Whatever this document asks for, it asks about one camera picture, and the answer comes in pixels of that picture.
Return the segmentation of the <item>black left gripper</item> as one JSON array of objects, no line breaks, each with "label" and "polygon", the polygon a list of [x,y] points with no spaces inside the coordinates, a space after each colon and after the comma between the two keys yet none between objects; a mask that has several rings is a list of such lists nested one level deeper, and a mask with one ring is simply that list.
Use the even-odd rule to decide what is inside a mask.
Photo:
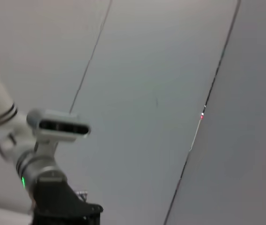
[{"label": "black left gripper", "polygon": [[87,201],[87,191],[75,191],[59,178],[39,178],[32,189],[32,225],[99,225],[103,207]]}]

